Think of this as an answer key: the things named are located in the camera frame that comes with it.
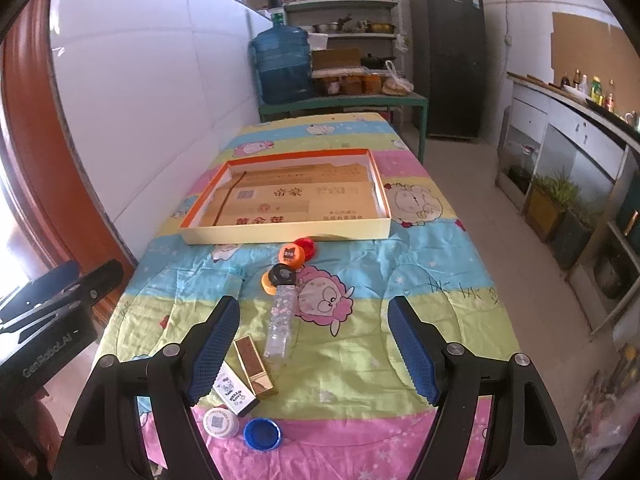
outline countertop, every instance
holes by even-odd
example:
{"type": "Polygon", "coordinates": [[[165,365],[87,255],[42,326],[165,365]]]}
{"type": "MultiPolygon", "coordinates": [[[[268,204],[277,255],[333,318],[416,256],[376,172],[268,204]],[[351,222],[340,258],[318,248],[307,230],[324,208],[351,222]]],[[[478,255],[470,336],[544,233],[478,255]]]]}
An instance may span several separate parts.
{"type": "Polygon", "coordinates": [[[544,94],[548,97],[551,97],[552,99],[555,99],[556,101],[562,103],[563,105],[568,106],[569,108],[573,108],[580,114],[587,117],[591,122],[599,124],[600,126],[609,130],[611,133],[618,136],[620,139],[622,139],[623,142],[628,144],[630,148],[632,148],[633,150],[635,150],[637,153],[640,154],[640,142],[633,139],[624,130],[620,129],[614,123],[607,121],[604,117],[602,117],[601,115],[598,115],[593,110],[587,108],[584,105],[579,104],[578,102],[572,99],[564,97],[563,95],[557,92],[549,90],[540,84],[534,83],[533,81],[520,79],[519,77],[514,77],[511,75],[508,75],[508,78],[511,79],[516,84],[526,86],[527,88],[530,88],[532,90],[535,90],[536,92],[540,92],[541,94],[544,94]]]}

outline brown door frame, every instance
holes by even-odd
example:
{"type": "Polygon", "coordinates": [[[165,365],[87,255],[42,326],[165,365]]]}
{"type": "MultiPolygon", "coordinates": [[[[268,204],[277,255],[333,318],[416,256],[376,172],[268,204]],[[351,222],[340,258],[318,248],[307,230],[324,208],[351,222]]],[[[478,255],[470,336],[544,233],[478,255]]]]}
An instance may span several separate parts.
{"type": "Polygon", "coordinates": [[[50,0],[30,0],[2,44],[2,191],[34,256],[48,268],[76,260],[88,272],[111,258],[122,285],[94,307],[106,324],[136,261],[82,170],[58,105],[49,41],[50,0]]]}

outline pink sheep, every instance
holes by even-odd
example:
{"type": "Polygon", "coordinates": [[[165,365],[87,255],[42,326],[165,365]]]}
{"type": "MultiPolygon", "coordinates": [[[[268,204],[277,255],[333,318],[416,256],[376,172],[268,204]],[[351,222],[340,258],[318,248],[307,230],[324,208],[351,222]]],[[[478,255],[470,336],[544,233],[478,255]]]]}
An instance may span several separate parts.
{"type": "Polygon", "coordinates": [[[319,326],[330,326],[332,336],[338,335],[340,323],[352,313],[353,287],[345,288],[338,276],[314,266],[298,270],[298,309],[296,316],[319,326]]]}
{"type": "Polygon", "coordinates": [[[272,140],[261,140],[259,142],[245,142],[234,149],[234,156],[253,155],[254,153],[263,152],[273,148],[272,140]]]}

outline metal screw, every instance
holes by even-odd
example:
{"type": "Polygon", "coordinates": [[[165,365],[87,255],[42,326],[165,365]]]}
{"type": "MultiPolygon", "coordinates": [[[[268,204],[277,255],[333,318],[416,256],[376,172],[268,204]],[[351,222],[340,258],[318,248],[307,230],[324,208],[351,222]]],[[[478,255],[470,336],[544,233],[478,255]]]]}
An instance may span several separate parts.
{"type": "Polygon", "coordinates": [[[171,343],[170,345],[167,345],[162,349],[162,353],[167,357],[173,357],[174,355],[178,355],[179,351],[180,351],[180,345],[176,343],[171,343]]]}
{"type": "Polygon", "coordinates": [[[513,360],[516,361],[520,366],[527,366],[531,362],[529,356],[524,354],[516,354],[513,360]]]}
{"type": "Polygon", "coordinates": [[[465,347],[463,347],[460,343],[449,343],[447,345],[447,352],[451,355],[462,355],[465,353],[465,347]]]}
{"type": "Polygon", "coordinates": [[[103,355],[98,360],[98,365],[101,366],[102,368],[109,368],[111,365],[114,364],[114,362],[116,362],[116,358],[111,354],[107,354],[107,355],[103,355]]]}

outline black refrigerator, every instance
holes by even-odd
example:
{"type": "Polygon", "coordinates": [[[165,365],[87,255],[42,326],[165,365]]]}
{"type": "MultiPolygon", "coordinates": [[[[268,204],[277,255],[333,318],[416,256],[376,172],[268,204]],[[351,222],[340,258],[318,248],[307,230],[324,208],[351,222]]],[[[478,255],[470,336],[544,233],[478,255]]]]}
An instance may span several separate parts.
{"type": "Polygon", "coordinates": [[[486,91],[482,0],[410,4],[415,91],[429,98],[427,135],[475,139],[486,91]]]}

